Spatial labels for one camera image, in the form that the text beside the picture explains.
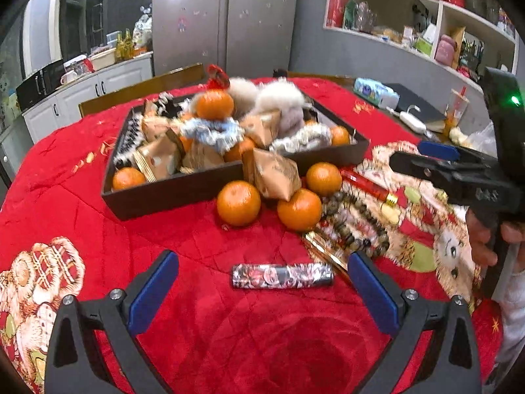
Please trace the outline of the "person's right hand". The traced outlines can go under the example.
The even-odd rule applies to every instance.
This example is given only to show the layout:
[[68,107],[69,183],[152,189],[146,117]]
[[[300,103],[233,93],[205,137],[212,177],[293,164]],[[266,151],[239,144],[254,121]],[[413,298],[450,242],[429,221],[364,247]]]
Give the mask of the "person's right hand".
[[[491,239],[490,230],[479,221],[472,210],[466,213],[466,225],[472,250],[472,260],[481,267],[492,267],[497,264],[496,253],[488,248]],[[524,240],[523,223],[504,222],[501,233],[505,242],[520,246],[514,264],[514,273],[524,271]]]

